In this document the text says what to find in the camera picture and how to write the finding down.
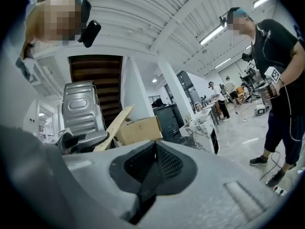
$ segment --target staircase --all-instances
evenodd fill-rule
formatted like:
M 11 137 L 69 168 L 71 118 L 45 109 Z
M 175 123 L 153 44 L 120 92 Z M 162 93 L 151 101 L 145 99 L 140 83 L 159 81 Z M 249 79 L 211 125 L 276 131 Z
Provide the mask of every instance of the staircase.
M 108 127 L 122 110 L 121 106 L 121 56 L 80 55 L 69 57 L 72 82 L 93 80 Z

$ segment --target cardboard box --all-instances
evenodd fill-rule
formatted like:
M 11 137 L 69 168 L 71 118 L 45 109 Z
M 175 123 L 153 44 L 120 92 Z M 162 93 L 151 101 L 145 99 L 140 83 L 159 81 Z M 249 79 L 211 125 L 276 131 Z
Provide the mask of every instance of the cardboard box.
M 123 125 L 116 134 L 118 141 L 129 145 L 144 140 L 158 140 L 162 138 L 158 117 L 138 120 L 130 125 Z

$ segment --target fluorescent light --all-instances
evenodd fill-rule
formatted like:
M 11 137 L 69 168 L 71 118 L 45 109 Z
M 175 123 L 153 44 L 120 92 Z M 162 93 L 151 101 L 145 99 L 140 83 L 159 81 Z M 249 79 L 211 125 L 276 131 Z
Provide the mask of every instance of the fluorescent light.
M 259 5 L 263 4 L 264 2 L 267 2 L 268 0 L 258 0 L 256 2 L 254 2 L 254 7 L 258 7 Z
M 225 62 L 229 61 L 230 59 L 231 59 L 231 58 L 228 58 L 226 61 L 223 61 L 221 64 L 217 65 L 217 66 L 215 67 L 215 69 L 216 69 L 217 67 L 219 67 L 220 65 L 223 65 Z
M 243 142 L 242 144 L 246 144 L 246 143 L 254 142 L 254 141 L 257 141 L 257 140 L 258 140 L 258 138 L 254 138 L 254 139 L 251 139 L 251 140 L 245 141 L 245 142 Z
M 214 31 L 212 31 L 210 34 L 208 34 L 205 38 L 202 39 L 202 41 L 200 42 L 201 45 L 206 44 L 212 37 L 214 37 L 215 35 L 217 35 L 219 32 L 221 32 L 225 27 L 227 26 L 227 23 L 225 23 L 224 27 L 222 27 L 221 25 L 218 26 Z

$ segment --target person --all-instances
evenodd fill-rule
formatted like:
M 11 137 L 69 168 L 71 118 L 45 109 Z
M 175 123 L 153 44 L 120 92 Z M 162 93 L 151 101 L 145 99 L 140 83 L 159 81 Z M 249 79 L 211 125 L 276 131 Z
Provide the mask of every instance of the person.
M 296 165 L 305 132 L 305 51 L 300 42 L 282 24 L 266 19 L 256 23 L 241 8 L 228 12 L 228 28 L 252 39 L 251 51 L 261 77 L 270 66 L 282 69 L 278 83 L 270 84 L 275 97 L 268 91 L 272 110 L 268 118 L 268 132 L 263 154 L 250 160 L 251 165 L 266 165 L 268 158 L 283 140 L 285 163 L 268 182 L 276 186 L 285 173 Z
M 217 84 L 214 84 L 214 82 L 209 82 L 209 88 L 212 88 L 214 90 L 215 94 L 212 96 L 212 98 L 216 98 L 220 110 L 223 112 L 224 118 L 223 121 L 227 121 L 230 119 L 229 112 L 227 110 L 227 107 L 225 106 L 224 102 L 224 96 L 221 94 L 220 86 Z
M 33 58 L 34 43 L 75 40 L 86 26 L 90 10 L 87 0 L 28 0 L 24 15 L 4 41 L 10 58 L 28 81 L 33 69 L 26 59 Z
M 235 90 L 234 83 L 230 81 L 229 76 L 227 76 L 225 79 L 226 79 L 226 83 L 224 84 L 224 87 L 225 87 L 226 91 L 230 94 L 230 97 L 233 100 L 234 107 L 235 108 L 237 107 L 236 101 L 238 101 L 238 103 L 240 105 L 242 105 L 243 102 L 238 97 L 237 91 Z
M 246 85 L 244 83 L 242 83 L 242 88 L 244 90 L 244 98 L 243 98 L 243 102 L 248 102 L 249 99 L 251 98 L 251 95 L 249 93 L 249 89 L 246 87 Z
M 23 128 L 30 106 L 39 98 L 31 85 L 35 81 L 34 44 L 76 40 L 90 10 L 87 0 L 27 0 L 0 50 L 1 125 Z

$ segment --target black mesh vent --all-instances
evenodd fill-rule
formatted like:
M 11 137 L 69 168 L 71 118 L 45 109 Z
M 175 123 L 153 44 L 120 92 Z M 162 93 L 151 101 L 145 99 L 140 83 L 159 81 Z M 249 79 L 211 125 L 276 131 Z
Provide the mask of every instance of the black mesh vent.
M 183 163 L 181 159 L 157 146 L 157 160 L 164 179 L 172 178 L 180 174 Z
M 122 191 L 148 199 L 154 194 L 182 192 L 195 179 L 197 165 L 185 153 L 163 142 L 151 141 L 116 157 L 109 173 Z
M 142 150 L 125 162 L 125 171 L 138 182 L 142 183 L 156 161 L 155 153 L 154 146 Z

